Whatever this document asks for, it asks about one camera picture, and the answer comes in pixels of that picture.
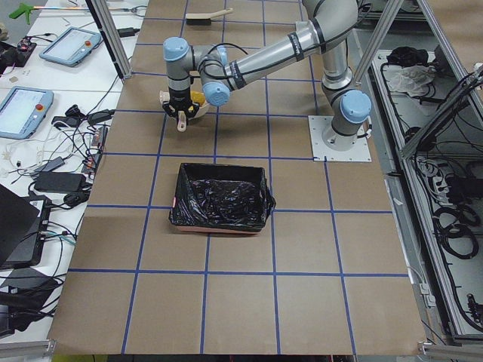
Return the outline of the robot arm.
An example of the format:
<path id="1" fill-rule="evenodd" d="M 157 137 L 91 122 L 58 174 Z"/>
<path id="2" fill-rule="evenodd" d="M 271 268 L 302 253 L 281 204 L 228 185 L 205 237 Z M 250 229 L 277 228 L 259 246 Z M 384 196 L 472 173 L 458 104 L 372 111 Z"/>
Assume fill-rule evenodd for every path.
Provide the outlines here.
<path id="1" fill-rule="evenodd" d="M 293 63 L 319 54 L 323 62 L 322 90 L 333 109 L 331 131 L 355 137 L 371 112 L 371 100 L 353 85 L 346 39 L 360 21 L 360 1 L 304 1 L 309 19 L 276 43 L 229 60 L 226 44 L 192 45 L 181 37 L 163 43 L 168 77 L 165 113 L 178 119 L 197 116 L 200 103 L 191 96 L 192 72 L 197 72 L 205 100 L 212 106 L 228 103 L 231 93 Z"/>

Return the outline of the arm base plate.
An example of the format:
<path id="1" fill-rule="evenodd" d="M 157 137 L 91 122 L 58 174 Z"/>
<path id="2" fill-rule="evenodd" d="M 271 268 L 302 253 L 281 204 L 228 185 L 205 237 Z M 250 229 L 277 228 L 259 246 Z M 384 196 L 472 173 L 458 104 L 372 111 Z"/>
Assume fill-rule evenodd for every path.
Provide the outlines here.
<path id="1" fill-rule="evenodd" d="M 372 162 L 362 127 L 357 135 L 341 136 L 332 129 L 332 119 L 332 116 L 308 116 L 313 161 Z"/>

